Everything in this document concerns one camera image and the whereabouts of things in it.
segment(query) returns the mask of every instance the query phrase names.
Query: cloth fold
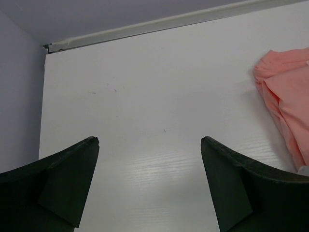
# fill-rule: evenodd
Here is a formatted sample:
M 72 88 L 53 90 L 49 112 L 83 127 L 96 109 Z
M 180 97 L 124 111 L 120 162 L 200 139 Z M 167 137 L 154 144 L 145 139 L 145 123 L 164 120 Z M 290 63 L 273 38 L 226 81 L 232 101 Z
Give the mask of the cloth fold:
M 253 73 L 297 169 L 309 166 L 309 48 L 270 50 Z

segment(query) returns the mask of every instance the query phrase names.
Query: table surface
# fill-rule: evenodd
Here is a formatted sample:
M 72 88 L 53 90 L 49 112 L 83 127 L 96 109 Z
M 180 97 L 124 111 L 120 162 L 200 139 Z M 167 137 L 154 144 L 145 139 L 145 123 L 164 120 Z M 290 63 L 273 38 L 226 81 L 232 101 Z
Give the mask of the table surface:
M 294 172 L 252 69 L 304 48 L 309 2 L 49 54 L 40 158 L 100 153 L 77 232 L 218 232 L 200 154 L 211 136 Z

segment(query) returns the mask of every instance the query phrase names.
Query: pink towel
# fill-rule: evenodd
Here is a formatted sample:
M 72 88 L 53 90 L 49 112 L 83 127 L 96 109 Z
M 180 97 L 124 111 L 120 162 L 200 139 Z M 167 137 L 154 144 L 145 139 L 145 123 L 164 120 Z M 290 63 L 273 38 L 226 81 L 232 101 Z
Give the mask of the pink towel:
M 309 166 L 309 48 L 270 50 L 254 68 L 256 86 L 295 166 Z

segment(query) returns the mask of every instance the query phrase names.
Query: wall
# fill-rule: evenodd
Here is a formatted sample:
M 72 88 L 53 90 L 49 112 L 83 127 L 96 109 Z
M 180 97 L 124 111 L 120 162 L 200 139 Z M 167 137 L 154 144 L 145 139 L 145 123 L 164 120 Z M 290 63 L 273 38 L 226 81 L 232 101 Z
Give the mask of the wall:
M 0 11 L 0 173 L 39 155 L 45 50 Z
M 1 0 L 0 8 L 41 44 L 244 0 Z

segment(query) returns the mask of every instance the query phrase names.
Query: white molding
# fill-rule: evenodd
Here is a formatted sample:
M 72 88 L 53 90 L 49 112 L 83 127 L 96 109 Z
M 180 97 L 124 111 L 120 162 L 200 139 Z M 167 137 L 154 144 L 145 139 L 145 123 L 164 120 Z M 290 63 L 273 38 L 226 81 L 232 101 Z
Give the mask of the white molding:
M 239 3 L 214 7 L 206 10 L 195 11 L 173 17 L 162 18 L 145 23 L 130 25 L 127 27 L 101 31 L 84 36 L 68 38 L 60 42 L 52 43 L 49 52 L 58 52 L 91 44 L 121 39 L 149 32 L 176 28 L 195 23 L 211 21 L 249 12 L 284 6 L 306 0 L 247 0 Z

